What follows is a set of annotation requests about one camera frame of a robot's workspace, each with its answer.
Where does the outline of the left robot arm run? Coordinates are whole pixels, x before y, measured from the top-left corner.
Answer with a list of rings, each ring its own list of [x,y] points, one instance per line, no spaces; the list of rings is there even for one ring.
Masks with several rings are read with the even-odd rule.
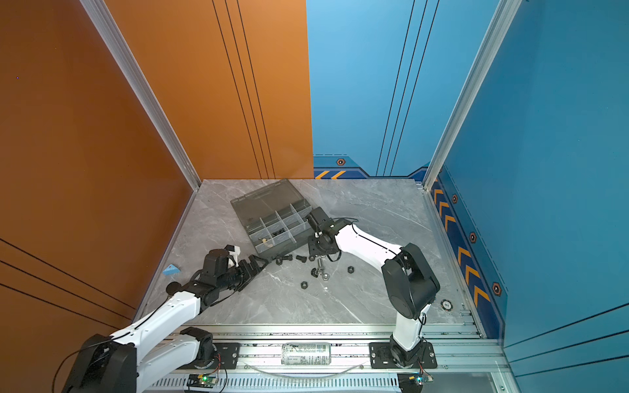
[[[185,284],[167,286],[167,298],[150,314],[109,336],[96,334],[70,353],[74,363],[65,392],[143,392],[178,368],[220,370],[222,356],[211,332],[185,324],[222,300],[241,292],[269,265],[239,247],[209,251],[203,266]]]

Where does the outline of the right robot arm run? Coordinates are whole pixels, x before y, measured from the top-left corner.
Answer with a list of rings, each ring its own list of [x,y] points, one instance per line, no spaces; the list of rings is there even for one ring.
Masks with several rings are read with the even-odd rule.
[[[427,342],[424,326],[441,285],[422,250],[409,243],[396,245],[367,234],[349,218],[333,219],[318,207],[306,216],[314,233],[308,244],[312,257],[354,255],[378,270],[388,299],[396,310],[390,338],[395,365],[411,368],[420,363]]]

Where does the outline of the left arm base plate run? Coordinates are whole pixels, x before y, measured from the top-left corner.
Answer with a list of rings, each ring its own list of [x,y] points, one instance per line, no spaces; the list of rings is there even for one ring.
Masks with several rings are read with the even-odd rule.
[[[237,368],[241,345],[237,342],[223,342],[201,345],[198,355],[192,362],[193,368],[221,368],[234,370]]]

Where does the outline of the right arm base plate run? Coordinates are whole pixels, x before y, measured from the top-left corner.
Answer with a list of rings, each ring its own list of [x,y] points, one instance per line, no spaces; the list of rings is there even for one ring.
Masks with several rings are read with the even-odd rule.
[[[371,342],[370,364],[374,369],[422,368],[436,369],[437,356],[432,343],[421,340],[412,350],[406,351],[396,342]]]

